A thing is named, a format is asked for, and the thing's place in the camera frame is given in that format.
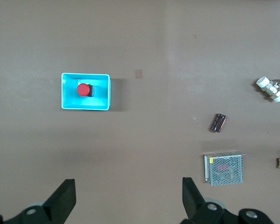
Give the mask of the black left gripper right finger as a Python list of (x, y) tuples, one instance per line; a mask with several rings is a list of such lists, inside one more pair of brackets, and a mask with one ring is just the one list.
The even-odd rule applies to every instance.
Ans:
[(183, 224), (238, 224), (238, 216), (215, 202), (206, 202), (191, 177), (182, 179)]

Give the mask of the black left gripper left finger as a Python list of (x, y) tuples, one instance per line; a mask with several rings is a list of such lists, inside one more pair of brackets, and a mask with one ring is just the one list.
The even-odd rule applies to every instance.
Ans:
[(41, 206), (28, 207), (5, 223), (64, 224), (75, 205), (75, 180), (66, 179)]

